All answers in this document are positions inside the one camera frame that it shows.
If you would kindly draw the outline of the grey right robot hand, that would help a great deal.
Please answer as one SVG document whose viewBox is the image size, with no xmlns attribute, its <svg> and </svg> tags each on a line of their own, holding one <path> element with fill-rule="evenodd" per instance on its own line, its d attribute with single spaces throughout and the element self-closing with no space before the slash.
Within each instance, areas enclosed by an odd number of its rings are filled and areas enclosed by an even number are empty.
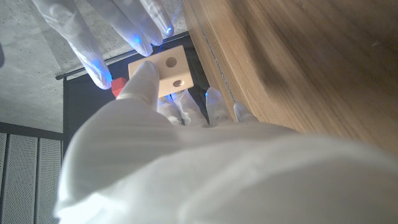
<svg viewBox="0 0 398 224">
<path fill-rule="evenodd" d="M 147 57 L 152 47 L 174 34 L 172 21 L 160 1 L 92 0 L 88 2 L 134 49 Z M 81 12 L 73 0 L 35 0 L 47 24 L 70 45 L 94 84 L 111 88 L 112 76 Z"/>
</svg>

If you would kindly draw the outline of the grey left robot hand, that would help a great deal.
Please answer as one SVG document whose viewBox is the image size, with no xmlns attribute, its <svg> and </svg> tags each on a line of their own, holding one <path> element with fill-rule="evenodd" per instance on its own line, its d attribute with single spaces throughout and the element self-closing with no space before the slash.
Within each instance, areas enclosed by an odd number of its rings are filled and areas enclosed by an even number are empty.
<svg viewBox="0 0 398 224">
<path fill-rule="evenodd" d="M 142 63 L 75 133 L 63 160 L 61 223 L 396 223 L 397 160 L 373 146 L 230 116 L 208 89 L 159 99 Z"/>
</svg>

